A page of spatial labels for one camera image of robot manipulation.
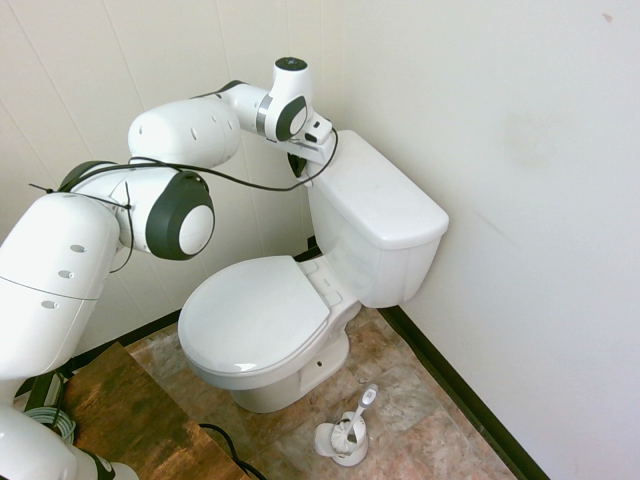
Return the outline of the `white gripper body with marker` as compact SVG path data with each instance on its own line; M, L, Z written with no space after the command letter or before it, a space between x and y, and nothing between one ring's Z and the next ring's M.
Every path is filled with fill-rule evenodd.
M326 165L332 158L336 146L337 132L331 129L323 138L311 133L292 138L287 142L287 152L308 162Z

